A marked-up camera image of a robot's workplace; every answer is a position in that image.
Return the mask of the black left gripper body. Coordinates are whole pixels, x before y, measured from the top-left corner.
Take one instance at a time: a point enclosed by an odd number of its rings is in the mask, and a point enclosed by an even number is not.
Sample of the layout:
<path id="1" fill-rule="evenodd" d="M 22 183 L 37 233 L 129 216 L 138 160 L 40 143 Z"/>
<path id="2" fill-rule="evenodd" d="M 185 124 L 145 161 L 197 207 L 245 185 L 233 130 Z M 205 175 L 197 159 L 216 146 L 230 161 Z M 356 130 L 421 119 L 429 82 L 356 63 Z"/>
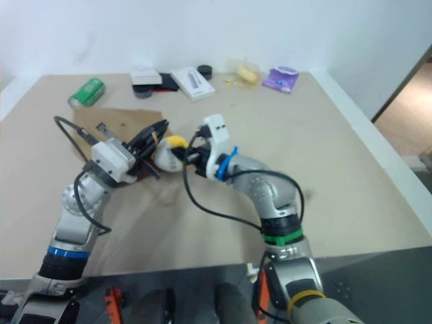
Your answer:
<path id="1" fill-rule="evenodd" d="M 137 135 L 127 144 L 128 151 L 135 158 L 135 163 L 127 172 L 129 176 L 150 176 L 150 171 L 145 163 L 146 155 L 144 154 L 150 142 L 149 135 Z"/>

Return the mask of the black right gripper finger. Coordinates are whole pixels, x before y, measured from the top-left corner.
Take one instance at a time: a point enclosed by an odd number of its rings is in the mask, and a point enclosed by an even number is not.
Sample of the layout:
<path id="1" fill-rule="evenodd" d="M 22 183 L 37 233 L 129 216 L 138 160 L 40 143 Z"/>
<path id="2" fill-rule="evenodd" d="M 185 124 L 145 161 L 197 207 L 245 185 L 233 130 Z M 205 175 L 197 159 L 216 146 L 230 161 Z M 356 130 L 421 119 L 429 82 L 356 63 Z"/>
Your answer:
<path id="1" fill-rule="evenodd" d="M 175 147 L 171 149 L 174 157 L 177 158 L 181 163 L 188 162 L 189 148 L 185 148 L 182 146 Z"/>

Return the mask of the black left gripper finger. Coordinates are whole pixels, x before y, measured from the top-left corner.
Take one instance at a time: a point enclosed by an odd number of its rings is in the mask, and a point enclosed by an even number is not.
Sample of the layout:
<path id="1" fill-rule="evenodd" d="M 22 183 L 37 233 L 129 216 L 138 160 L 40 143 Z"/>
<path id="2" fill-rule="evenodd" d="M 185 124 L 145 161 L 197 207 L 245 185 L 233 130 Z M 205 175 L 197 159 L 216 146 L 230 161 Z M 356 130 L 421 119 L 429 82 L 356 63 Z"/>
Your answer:
<path id="1" fill-rule="evenodd" d="M 167 127 L 147 127 L 136 136 L 136 158 L 145 159 L 157 148 Z"/>
<path id="2" fill-rule="evenodd" d="M 163 119 L 146 128 L 143 128 L 130 141 L 131 146 L 148 146 L 152 143 L 158 144 L 164 137 L 168 128 L 168 121 Z"/>

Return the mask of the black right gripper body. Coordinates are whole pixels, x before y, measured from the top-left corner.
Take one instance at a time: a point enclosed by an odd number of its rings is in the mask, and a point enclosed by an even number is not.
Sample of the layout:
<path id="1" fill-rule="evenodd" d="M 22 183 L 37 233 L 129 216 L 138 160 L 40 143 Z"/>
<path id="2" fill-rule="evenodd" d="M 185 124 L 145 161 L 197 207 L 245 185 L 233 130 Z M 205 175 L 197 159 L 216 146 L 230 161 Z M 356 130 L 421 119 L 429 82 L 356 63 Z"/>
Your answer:
<path id="1" fill-rule="evenodd" d="M 210 157 L 211 148 L 209 144 L 202 144 L 197 147 L 189 147 L 185 150 L 184 158 L 186 165 L 193 165 L 195 167 L 195 174 L 206 178 L 207 177 L 207 163 Z"/>

